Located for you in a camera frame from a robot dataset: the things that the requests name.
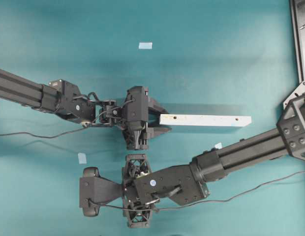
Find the black board-side robot arm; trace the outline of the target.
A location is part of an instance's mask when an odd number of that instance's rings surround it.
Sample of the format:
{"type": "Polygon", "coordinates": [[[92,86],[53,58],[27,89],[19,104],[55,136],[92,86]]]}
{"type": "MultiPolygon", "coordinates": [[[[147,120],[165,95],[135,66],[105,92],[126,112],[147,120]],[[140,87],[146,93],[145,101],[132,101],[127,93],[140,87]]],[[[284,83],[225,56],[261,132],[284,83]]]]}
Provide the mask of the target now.
{"type": "Polygon", "coordinates": [[[34,110],[54,114],[83,128],[118,127],[127,149],[148,149],[148,96],[144,87],[127,91],[125,101],[99,100],[94,92],[84,95],[68,81],[38,84],[0,69],[0,98],[34,110]]]}

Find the black rod-side robot arm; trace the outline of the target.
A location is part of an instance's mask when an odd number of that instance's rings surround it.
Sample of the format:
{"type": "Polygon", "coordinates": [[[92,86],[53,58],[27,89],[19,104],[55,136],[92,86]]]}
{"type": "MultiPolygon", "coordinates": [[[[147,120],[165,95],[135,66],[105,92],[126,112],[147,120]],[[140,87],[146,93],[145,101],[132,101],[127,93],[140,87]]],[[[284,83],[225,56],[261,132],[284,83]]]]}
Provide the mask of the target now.
{"type": "Polygon", "coordinates": [[[221,149],[213,148],[195,156],[188,165],[171,166],[142,175],[144,169],[131,165],[131,188],[123,198],[123,215],[129,226],[139,219],[146,225],[155,203],[169,198],[181,206],[200,203],[208,196],[206,184],[229,173],[257,163],[290,155],[305,161],[305,92],[291,99],[276,124],[276,128],[221,149]]]}

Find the black rod-holding gripper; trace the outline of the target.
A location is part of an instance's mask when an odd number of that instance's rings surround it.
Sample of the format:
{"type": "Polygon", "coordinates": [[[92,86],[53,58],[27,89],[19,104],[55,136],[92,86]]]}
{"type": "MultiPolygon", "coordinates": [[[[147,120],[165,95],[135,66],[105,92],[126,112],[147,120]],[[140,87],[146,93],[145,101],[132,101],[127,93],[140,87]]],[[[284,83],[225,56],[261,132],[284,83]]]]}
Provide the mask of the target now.
{"type": "Polygon", "coordinates": [[[149,205],[141,202],[134,181],[151,172],[145,154],[128,154],[122,167],[123,216],[128,221],[149,221],[152,211],[149,205]]]}

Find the black board-holding gripper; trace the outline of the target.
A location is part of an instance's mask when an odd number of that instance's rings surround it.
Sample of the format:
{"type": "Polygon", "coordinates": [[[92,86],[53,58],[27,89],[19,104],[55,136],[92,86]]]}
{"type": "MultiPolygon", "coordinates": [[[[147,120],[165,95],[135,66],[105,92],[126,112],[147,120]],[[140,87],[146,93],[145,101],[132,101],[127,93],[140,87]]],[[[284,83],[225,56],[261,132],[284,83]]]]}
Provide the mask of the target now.
{"type": "Polygon", "coordinates": [[[122,108],[124,124],[122,134],[126,142],[126,148],[128,150],[146,150],[149,147],[147,138],[155,138],[171,131],[172,128],[167,126],[147,128],[148,117],[159,118],[162,114],[169,114],[169,112],[152,97],[148,97],[147,103],[126,101],[125,98],[125,105],[122,108]]]}

